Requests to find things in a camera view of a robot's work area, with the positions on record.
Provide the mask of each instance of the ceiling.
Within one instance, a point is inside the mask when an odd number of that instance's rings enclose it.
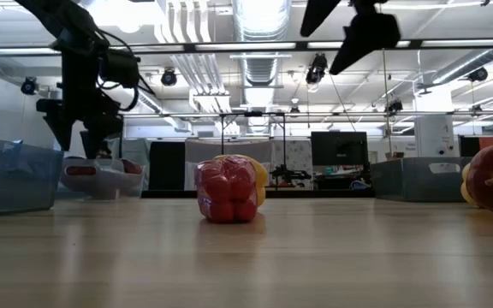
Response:
[[[396,15],[404,39],[463,39],[463,38],[493,38],[493,4],[486,7],[479,5],[446,8],[422,9],[424,5],[433,4],[462,4],[480,1],[399,1],[389,0],[389,5],[403,6],[403,9],[382,7],[383,12]],[[230,0],[209,1],[209,29],[211,37],[217,42],[234,41],[233,16]],[[334,10],[325,23],[310,37],[300,36],[300,25],[305,11],[304,1],[293,0],[290,22],[286,40],[341,40],[344,39],[342,28],[354,16],[354,10],[347,6],[340,6]],[[156,44],[153,35],[153,26],[145,25],[136,33],[123,33],[118,27],[105,27],[104,30],[126,40],[130,44]],[[45,31],[40,23],[27,12],[16,7],[0,9],[0,45],[47,45],[53,38]],[[470,50],[387,50],[373,52],[348,68],[344,73],[334,76],[327,75],[319,87],[318,92],[308,92],[304,73],[312,61],[312,52],[293,52],[291,58],[282,59],[278,85],[275,91],[274,110],[287,110],[291,98],[300,100],[300,110],[311,112],[328,112],[342,110],[336,89],[348,110],[370,111],[374,108],[383,110],[385,100],[381,96],[386,89],[401,83],[402,80],[422,72],[436,71],[458,60]],[[327,58],[334,58],[335,53],[327,53]],[[217,64],[223,77],[226,90],[229,91],[232,108],[239,108],[244,104],[242,97],[241,68],[237,61],[229,58],[230,54],[217,54]],[[60,58],[53,57],[5,57],[1,58],[0,66],[6,75],[17,80],[24,76],[38,76],[43,86],[54,87],[60,80]],[[189,86],[179,75],[176,86],[162,86],[159,79],[165,67],[172,66],[169,56],[142,56],[140,70],[143,75],[153,74],[151,86],[157,98],[168,112],[186,113],[194,110],[189,106]],[[486,65],[489,78],[493,79],[493,62]],[[480,86],[470,92],[471,83],[468,81],[453,81],[453,102],[456,108],[464,107],[474,102],[493,97],[493,81],[487,86]],[[413,92],[401,94],[401,100],[406,110],[412,108]],[[310,121],[321,122],[324,118],[310,118]],[[305,118],[295,118],[291,121],[306,121]],[[332,121],[347,121],[336,118]],[[164,121],[129,121],[128,125],[165,125]]]

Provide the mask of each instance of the overhead camera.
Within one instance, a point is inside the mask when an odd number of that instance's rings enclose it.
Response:
[[[26,77],[21,86],[22,93],[26,95],[35,95],[39,92],[39,86],[37,83],[37,78],[35,77]]]
[[[298,106],[292,106],[289,111],[291,114],[294,113],[300,113],[300,108]]]
[[[161,83],[163,86],[174,86],[178,78],[176,77],[175,70],[173,68],[166,68],[161,77]]]
[[[467,76],[467,80],[471,82],[485,81],[488,78],[488,71],[486,68],[479,68]]]
[[[402,101],[397,98],[393,102],[389,103],[387,111],[389,112],[389,116],[396,116],[397,112],[402,111]]]
[[[306,82],[308,85],[316,85],[324,77],[324,70],[328,67],[328,62],[324,53],[315,55],[315,59],[307,72]]]

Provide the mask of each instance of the security camera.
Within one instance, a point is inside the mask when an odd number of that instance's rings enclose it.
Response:
[[[176,77],[175,70],[173,68],[166,68],[161,77],[161,83],[163,86],[174,86],[178,78]]]
[[[24,83],[21,86],[22,93],[26,95],[35,95],[39,92],[39,86],[37,84],[37,78],[26,77]]]
[[[471,82],[485,81],[487,78],[488,78],[488,71],[486,70],[486,68],[479,68],[467,76],[467,79]]]
[[[328,67],[328,62],[324,53],[315,55],[315,60],[307,71],[306,82],[308,85],[316,85],[324,77],[324,70]]]

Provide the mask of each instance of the ceiling duct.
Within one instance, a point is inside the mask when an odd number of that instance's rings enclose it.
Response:
[[[284,40],[290,17],[291,0],[234,0],[235,35],[241,42]],[[277,53],[264,53],[271,56]],[[242,59],[245,100],[253,107],[272,103],[279,71],[279,59]]]
[[[447,84],[493,61],[493,49],[474,50],[446,68],[438,70],[432,77],[434,84]]]

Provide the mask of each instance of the blue plastic bin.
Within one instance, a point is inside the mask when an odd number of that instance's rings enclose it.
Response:
[[[0,215],[52,207],[62,159],[61,151],[0,140]]]

